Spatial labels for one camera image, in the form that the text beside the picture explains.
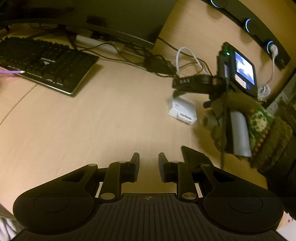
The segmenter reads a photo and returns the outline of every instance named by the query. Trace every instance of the desk seam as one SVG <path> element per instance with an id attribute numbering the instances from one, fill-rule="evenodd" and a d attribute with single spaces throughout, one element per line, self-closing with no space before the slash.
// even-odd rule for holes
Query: desk seam
<path id="1" fill-rule="evenodd" d="M 0 126 L 2 123 L 6 120 L 6 118 L 9 116 L 9 114 L 14 110 L 14 108 L 37 86 L 38 84 L 35 84 L 20 100 L 11 108 L 11 110 L 7 113 L 7 115 L 3 118 L 3 120 L 0 122 Z"/>

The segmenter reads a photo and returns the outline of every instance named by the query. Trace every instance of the monitor screen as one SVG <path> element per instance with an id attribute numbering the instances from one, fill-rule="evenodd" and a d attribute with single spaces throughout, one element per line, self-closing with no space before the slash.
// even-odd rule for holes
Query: monitor screen
<path id="1" fill-rule="evenodd" d="M 56 23 L 153 47 L 176 0 L 0 0 L 0 26 Z"/>
<path id="2" fill-rule="evenodd" d="M 237 72 L 255 85 L 254 71 L 252 65 L 246 61 L 242 56 L 235 52 L 235 60 L 237 63 Z"/>

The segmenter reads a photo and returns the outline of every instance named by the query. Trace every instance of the glove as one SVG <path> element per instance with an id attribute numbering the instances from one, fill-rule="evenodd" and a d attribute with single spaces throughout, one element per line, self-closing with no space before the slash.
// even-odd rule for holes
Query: glove
<path id="1" fill-rule="evenodd" d="M 256 168 L 261 173 L 267 172 L 280 160 L 288 145 L 293 134 L 291 127 L 280 117 L 272 117 L 250 96 L 233 91 L 223 94 L 212 103 L 217 119 L 223 116 L 224 103 L 231 111 L 239 111 L 246 116 L 252 151 L 248 162 L 251 168 Z M 211 137 L 220 150 L 223 138 L 221 125 L 212 129 Z"/>

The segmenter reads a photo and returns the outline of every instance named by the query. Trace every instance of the black sleeve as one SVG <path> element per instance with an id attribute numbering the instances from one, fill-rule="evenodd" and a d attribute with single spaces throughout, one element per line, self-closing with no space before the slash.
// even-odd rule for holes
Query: black sleeve
<path id="1" fill-rule="evenodd" d="M 294 136 L 279 162 L 261 174 L 267 180 L 268 189 L 282 199 L 285 212 L 296 220 L 296 138 Z"/>

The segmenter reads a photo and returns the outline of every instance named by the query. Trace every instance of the ribbed black surface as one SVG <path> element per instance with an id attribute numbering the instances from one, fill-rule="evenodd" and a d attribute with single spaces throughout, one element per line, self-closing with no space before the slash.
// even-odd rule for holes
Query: ribbed black surface
<path id="1" fill-rule="evenodd" d="M 277 232 L 238 235 L 209 222 L 196 204 L 173 194 L 124 194 L 103 204 L 83 227 L 60 235 L 23 231 L 14 241 L 284 241 Z"/>

